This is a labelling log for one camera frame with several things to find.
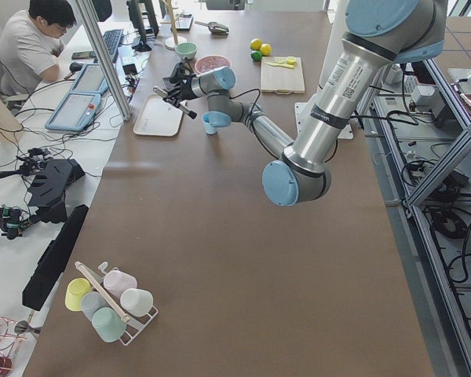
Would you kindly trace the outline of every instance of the green bowl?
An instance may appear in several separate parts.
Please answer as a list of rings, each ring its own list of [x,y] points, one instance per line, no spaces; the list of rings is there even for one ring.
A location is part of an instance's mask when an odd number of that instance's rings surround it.
[[[179,43],[174,50],[182,60],[191,60],[197,53],[197,46],[192,42],[183,42]]]

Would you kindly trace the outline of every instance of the pink bowl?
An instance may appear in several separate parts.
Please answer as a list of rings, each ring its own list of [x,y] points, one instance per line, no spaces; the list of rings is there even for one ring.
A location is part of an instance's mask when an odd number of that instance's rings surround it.
[[[219,55],[209,55],[207,57],[201,57],[195,62],[195,70],[199,74],[218,67],[230,67],[230,60]]]

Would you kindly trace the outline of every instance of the smartphone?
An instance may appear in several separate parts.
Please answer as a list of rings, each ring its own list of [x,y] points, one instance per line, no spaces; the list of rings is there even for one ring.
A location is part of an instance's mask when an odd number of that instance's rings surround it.
[[[93,59],[96,57],[94,51],[79,51],[71,55],[71,59]]]

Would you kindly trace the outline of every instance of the yellow cup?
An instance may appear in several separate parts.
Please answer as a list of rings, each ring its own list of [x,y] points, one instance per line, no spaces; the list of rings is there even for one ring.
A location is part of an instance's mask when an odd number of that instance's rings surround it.
[[[73,279],[66,288],[64,305],[72,312],[80,312],[82,310],[80,306],[82,297],[89,292],[91,292],[91,284],[87,279],[83,277]]]

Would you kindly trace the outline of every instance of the keyboard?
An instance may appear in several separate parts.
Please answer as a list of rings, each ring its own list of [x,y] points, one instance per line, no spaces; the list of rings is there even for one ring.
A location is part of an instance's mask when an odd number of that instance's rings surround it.
[[[115,63],[115,61],[117,60],[117,55],[119,55],[119,51],[117,49],[120,45],[120,41],[122,40],[123,36],[123,29],[107,30],[103,34],[104,44],[107,46],[112,63]]]

